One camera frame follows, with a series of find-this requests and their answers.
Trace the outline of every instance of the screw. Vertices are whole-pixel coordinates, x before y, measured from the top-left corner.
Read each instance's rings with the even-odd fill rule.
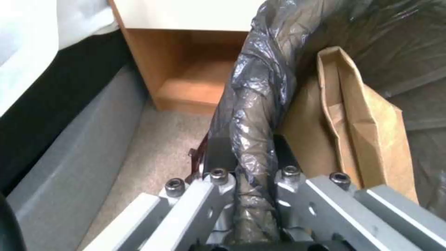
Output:
[[[228,181],[227,171],[223,168],[214,168],[211,171],[211,182],[215,185],[224,185]]]
[[[282,168],[282,177],[289,182],[299,181],[301,170],[295,166],[286,166]]]
[[[344,191],[347,191],[348,188],[350,187],[351,184],[350,176],[348,176],[348,174],[346,173],[333,172],[332,174],[330,174],[329,178],[333,183],[338,185]]]
[[[177,198],[184,194],[186,190],[186,185],[184,181],[180,178],[170,179],[166,182],[164,186],[166,189],[166,194],[169,197]]]

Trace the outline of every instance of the black plastic bag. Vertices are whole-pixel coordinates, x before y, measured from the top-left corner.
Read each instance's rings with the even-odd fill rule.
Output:
[[[229,136],[239,161],[236,242],[279,239],[273,132],[328,46],[342,47],[364,82],[403,110],[420,204],[438,194],[436,177],[446,169],[445,1],[268,0],[209,131]]]

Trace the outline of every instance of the gray cushion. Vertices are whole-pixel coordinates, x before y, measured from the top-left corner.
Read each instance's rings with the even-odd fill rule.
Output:
[[[120,170],[146,96],[135,70],[123,67],[8,196],[28,250],[77,248]]]

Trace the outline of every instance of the white cabinet top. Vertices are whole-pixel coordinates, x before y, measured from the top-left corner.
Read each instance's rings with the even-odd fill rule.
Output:
[[[249,31],[264,0],[114,0],[128,29]]]

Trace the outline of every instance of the white fabric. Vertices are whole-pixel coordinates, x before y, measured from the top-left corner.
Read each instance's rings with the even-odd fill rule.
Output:
[[[1,0],[0,117],[59,49],[117,27],[107,0]]]

